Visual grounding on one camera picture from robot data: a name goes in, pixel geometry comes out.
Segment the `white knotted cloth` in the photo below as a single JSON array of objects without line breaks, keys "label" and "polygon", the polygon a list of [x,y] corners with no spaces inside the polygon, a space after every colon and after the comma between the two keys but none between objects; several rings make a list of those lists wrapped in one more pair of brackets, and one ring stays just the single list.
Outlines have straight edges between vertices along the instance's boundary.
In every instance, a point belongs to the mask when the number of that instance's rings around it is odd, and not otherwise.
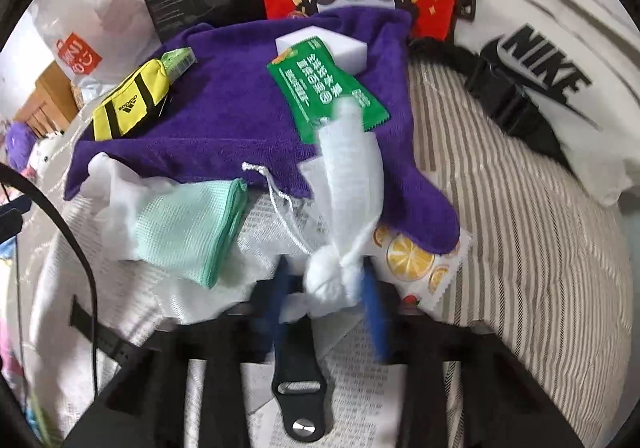
[{"label": "white knotted cloth", "polygon": [[298,169],[311,187],[326,238],[312,247],[294,223],[284,224],[307,260],[303,292],[286,299],[282,322],[320,318],[358,305],[364,250],[383,209],[381,150],[375,134],[363,129],[359,103],[348,96],[338,99],[333,119],[316,136],[317,155],[299,163]]}]

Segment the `green snack packet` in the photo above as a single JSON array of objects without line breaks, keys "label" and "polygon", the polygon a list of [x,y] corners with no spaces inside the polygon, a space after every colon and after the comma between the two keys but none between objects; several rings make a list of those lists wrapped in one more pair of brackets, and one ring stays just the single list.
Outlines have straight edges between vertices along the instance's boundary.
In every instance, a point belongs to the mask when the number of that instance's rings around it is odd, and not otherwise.
[{"label": "green snack packet", "polygon": [[367,88],[334,62],[317,36],[294,44],[267,65],[291,110],[299,139],[316,142],[316,132],[334,119],[338,99],[352,98],[362,111],[362,126],[371,130],[386,123],[390,113]]}]

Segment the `yellow Adidas pouch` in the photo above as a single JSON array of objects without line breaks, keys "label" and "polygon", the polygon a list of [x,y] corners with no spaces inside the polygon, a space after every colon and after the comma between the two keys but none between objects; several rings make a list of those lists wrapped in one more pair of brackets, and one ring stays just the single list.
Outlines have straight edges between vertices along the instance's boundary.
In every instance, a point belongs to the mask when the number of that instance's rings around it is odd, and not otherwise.
[{"label": "yellow Adidas pouch", "polygon": [[160,113],[170,80],[164,64],[152,59],[127,76],[92,113],[93,140],[127,137]]}]

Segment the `green tissue pack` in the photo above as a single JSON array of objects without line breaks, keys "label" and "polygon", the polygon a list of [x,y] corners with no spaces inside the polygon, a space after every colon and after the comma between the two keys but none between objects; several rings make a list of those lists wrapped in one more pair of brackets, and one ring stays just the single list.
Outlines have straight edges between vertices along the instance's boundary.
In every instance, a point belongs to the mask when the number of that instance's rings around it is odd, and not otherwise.
[{"label": "green tissue pack", "polygon": [[160,57],[164,69],[166,70],[169,82],[173,84],[189,68],[198,62],[191,47],[178,48],[167,51]]}]

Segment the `fruit pattern sachet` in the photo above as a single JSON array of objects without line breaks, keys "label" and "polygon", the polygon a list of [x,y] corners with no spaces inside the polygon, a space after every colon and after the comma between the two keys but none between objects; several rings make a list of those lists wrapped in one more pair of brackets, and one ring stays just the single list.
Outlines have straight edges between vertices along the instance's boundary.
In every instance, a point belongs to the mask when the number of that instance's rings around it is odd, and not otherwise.
[{"label": "fruit pattern sachet", "polygon": [[456,247],[445,255],[420,249],[405,234],[379,225],[373,231],[368,252],[378,278],[396,286],[409,303],[433,313],[449,289],[469,253],[472,235],[461,229]]}]

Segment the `translucent plastic bag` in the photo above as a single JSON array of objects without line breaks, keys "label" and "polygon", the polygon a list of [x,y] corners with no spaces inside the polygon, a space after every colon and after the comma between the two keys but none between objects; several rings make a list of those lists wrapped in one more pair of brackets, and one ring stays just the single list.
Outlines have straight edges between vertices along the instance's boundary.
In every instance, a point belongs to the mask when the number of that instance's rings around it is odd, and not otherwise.
[{"label": "translucent plastic bag", "polygon": [[183,324],[205,321],[224,309],[246,301],[253,285],[270,279],[284,256],[295,275],[305,270],[307,258],[322,244],[326,227],[311,201],[287,212],[283,219],[268,205],[254,205],[221,265],[213,287],[171,277],[154,286],[153,295],[166,317]]}]

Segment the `newspaper sheet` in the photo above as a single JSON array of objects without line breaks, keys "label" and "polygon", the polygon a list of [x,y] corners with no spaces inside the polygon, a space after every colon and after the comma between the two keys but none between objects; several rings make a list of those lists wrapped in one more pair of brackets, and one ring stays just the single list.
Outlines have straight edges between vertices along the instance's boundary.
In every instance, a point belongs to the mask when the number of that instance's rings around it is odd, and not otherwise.
[{"label": "newspaper sheet", "polygon": [[[241,220],[256,204],[271,202],[250,190]],[[329,382],[329,431],[316,447],[393,447],[400,419],[404,369],[375,360],[371,336],[357,310],[345,310],[314,323],[316,352]],[[250,440],[254,447],[298,447],[285,433],[272,397],[273,359],[243,370]]]}]

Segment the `mint green cloth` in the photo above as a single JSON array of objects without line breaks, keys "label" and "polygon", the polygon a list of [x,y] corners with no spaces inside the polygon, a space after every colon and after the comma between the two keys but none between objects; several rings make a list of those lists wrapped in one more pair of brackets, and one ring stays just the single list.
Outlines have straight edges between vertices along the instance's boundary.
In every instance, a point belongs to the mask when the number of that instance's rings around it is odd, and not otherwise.
[{"label": "mint green cloth", "polygon": [[136,255],[210,289],[238,234],[246,202],[242,179],[183,183],[155,194],[134,224]]}]

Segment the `striped cushion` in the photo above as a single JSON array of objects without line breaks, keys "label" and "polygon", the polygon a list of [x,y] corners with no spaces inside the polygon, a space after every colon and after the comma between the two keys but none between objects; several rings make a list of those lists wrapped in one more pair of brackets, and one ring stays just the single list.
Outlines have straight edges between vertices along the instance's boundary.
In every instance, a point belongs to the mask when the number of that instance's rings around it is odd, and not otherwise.
[{"label": "striped cushion", "polygon": [[416,166],[472,235],[439,303],[487,322],[587,447],[601,447],[631,353],[632,271],[615,209],[564,168],[506,137],[438,64],[408,66]]}]

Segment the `white glove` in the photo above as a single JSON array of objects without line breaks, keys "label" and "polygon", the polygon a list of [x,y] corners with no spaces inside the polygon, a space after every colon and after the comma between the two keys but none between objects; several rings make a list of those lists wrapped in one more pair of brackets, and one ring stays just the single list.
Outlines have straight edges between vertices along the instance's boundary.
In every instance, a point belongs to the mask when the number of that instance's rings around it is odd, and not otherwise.
[{"label": "white glove", "polygon": [[88,171],[79,194],[98,205],[94,221],[106,256],[140,260],[137,219],[154,197],[172,191],[177,183],[164,177],[142,178],[104,152],[93,156]]}]

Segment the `purple towel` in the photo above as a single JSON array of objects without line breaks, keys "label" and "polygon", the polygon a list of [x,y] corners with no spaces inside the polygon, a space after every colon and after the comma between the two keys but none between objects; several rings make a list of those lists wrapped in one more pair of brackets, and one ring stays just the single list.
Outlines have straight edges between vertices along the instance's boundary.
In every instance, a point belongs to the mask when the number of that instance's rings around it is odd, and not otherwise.
[{"label": "purple towel", "polygon": [[76,197],[89,162],[100,152],[143,178],[179,182],[243,178],[262,187],[265,178],[242,165],[264,165],[280,190],[296,199],[309,197],[297,165],[314,156],[314,148],[300,141],[267,65],[277,56],[278,37],[311,25],[368,46],[367,70],[358,79],[390,112],[374,130],[384,165],[383,223],[424,251],[451,252],[459,241],[457,212],[414,161],[407,78],[411,16],[402,10],[354,7],[311,18],[190,27],[163,47],[189,47],[198,62],[171,86],[160,118],[140,134],[117,140],[95,142],[86,129],[70,160],[64,200]]}]

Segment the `wooden side table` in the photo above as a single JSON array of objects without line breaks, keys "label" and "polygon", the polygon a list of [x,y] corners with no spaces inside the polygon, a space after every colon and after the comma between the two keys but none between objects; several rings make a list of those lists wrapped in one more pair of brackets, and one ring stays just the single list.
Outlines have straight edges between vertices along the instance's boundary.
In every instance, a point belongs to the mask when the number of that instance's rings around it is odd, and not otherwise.
[{"label": "wooden side table", "polygon": [[37,137],[55,131],[65,133],[79,112],[73,85],[56,62],[42,72],[35,88],[14,116],[25,123]]}]

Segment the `white Nike waist bag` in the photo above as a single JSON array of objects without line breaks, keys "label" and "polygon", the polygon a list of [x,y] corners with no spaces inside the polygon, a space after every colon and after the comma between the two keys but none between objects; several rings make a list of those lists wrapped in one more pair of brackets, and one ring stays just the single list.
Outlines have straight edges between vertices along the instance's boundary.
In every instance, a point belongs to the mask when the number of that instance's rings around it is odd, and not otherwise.
[{"label": "white Nike waist bag", "polygon": [[472,0],[454,41],[526,90],[604,206],[639,186],[639,31],[620,0]]}]

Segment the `white Miniso plastic bag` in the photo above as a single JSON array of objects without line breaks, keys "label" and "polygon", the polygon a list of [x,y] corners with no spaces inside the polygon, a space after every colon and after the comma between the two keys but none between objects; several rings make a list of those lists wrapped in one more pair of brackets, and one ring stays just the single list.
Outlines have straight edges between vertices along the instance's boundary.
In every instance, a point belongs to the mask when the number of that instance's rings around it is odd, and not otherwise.
[{"label": "white Miniso plastic bag", "polygon": [[85,102],[107,94],[160,48],[144,0],[34,0],[28,12]]}]

